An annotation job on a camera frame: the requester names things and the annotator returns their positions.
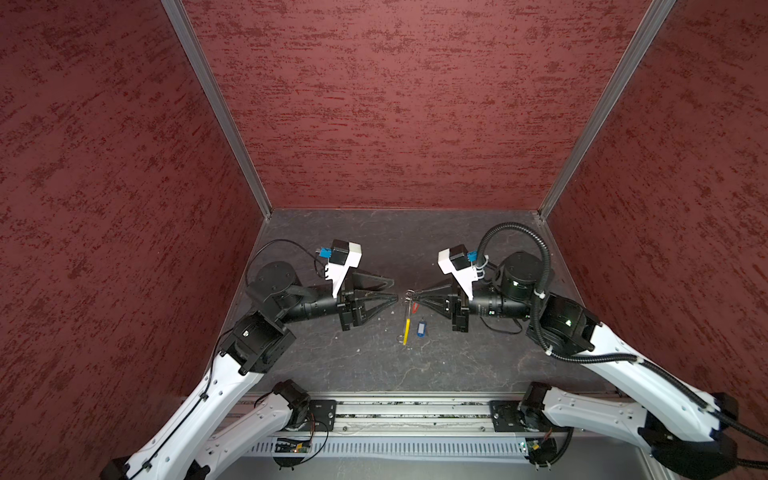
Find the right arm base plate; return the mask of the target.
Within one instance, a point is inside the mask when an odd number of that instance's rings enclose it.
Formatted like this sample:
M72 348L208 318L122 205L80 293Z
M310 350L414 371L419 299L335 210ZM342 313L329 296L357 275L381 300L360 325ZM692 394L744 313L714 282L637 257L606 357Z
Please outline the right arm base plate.
M490 418L496 433L525 432L526 427L522 421L519 410L520 400L491 400L488 403Z

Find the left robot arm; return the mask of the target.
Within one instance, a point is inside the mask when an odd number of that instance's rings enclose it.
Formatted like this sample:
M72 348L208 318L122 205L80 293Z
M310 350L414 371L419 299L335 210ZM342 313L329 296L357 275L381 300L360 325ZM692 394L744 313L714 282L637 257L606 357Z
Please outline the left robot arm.
M197 387L150 441L109 461L101 478L216 479L262 438L314 426L310 397L292 380L276 384L233 424L220 424L293 344L289 324L336 315L348 330L398 300L390 278L352 267L340 274L326 285L304 286L287 262L263 266L246 286L253 310L219 341Z

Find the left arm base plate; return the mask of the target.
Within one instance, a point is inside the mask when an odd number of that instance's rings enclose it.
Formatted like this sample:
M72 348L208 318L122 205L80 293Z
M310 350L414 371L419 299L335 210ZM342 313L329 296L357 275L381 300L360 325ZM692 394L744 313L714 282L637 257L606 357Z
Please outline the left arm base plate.
M325 428L334 430L338 402L333 399L312 399L309 401L305 421L299 428L300 432L310 432L312 424L317 423L315 429L324 432Z

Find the large perforated keyring yellow segment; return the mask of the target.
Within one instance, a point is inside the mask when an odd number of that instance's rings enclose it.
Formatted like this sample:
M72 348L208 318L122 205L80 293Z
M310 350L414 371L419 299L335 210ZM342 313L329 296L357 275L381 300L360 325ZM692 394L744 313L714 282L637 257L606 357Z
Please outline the large perforated keyring yellow segment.
M411 312L411 308L414 304L417 304L415 299L413 298L414 291L408 290L405 294L405 325L404 325L404 331L402 336L402 345L406 346L409 341L410 337L410 330L411 330L411 323L412 323L412 316L414 313Z

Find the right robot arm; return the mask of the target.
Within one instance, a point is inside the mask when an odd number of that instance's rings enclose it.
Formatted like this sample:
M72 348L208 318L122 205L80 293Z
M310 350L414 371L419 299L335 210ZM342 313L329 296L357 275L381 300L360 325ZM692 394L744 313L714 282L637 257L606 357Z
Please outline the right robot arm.
M688 479L714 479L742 465L728 429L738 403L695 389L630 347L578 302L548 292L551 257L509 255L481 277L477 255L462 246L440 252L448 281L417 291L416 303L465 332L470 317L527 321L526 335L550 358L587 368L625 394L623 400L577 395L533 382L517 409L495 403L499 421L529 431L586 430L640 448Z

